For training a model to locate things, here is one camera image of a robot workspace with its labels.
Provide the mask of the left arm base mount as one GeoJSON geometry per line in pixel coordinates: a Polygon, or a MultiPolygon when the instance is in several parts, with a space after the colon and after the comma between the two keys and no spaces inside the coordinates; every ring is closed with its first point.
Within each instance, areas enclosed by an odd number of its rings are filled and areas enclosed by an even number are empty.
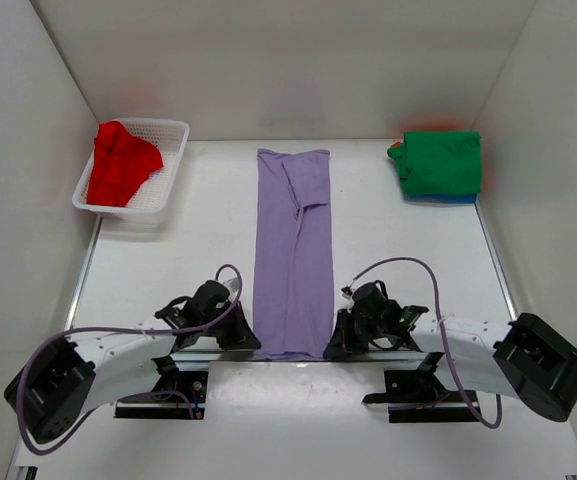
{"type": "Polygon", "coordinates": [[[191,420],[205,418],[208,365],[190,366],[165,374],[148,394],[117,401],[114,417],[140,420],[191,420]]]}

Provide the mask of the purple t-shirt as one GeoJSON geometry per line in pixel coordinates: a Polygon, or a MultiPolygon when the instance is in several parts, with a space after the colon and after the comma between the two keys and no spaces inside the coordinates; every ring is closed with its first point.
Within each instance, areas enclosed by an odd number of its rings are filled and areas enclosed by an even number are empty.
{"type": "Polygon", "coordinates": [[[252,314],[258,354],[322,359],[335,306],[330,153],[260,149],[257,167],[252,314]]]}

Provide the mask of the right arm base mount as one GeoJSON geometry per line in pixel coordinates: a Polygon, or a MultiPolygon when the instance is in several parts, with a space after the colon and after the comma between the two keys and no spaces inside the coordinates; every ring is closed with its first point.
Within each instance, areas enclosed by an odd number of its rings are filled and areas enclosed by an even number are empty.
{"type": "Polygon", "coordinates": [[[386,406],[391,424],[477,422],[460,394],[448,390],[435,375],[443,357],[430,353],[415,367],[386,367],[384,391],[366,394],[362,404],[386,406]]]}

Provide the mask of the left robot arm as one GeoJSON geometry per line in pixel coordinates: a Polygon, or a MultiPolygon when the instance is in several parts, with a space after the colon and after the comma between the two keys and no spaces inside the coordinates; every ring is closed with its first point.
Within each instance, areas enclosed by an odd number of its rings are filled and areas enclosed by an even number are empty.
{"type": "Polygon", "coordinates": [[[135,328],[83,327],[51,337],[4,391],[24,441],[36,447],[66,439],[78,419],[124,398],[185,401],[174,354],[201,337],[224,351],[260,349],[239,295],[208,280],[135,328]]]}

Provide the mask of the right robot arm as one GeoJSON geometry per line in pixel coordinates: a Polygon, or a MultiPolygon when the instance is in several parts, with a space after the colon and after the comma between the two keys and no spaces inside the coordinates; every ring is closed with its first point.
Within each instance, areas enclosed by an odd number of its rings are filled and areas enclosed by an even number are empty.
{"type": "Polygon", "coordinates": [[[380,340],[392,351],[424,356],[412,370],[386,371],[385,392],[366,395],[366,404],[421,410],[456,401],[464,389],[469,401],[478,392],[507,396],[545,419],[564,422],[577,403],[577,348],[537,315],[523,313],[506,325],[454,316],[437,320],[425,306],[389,298],[380,280],[349,295],[324,359],[365,355],[380,340]]]}

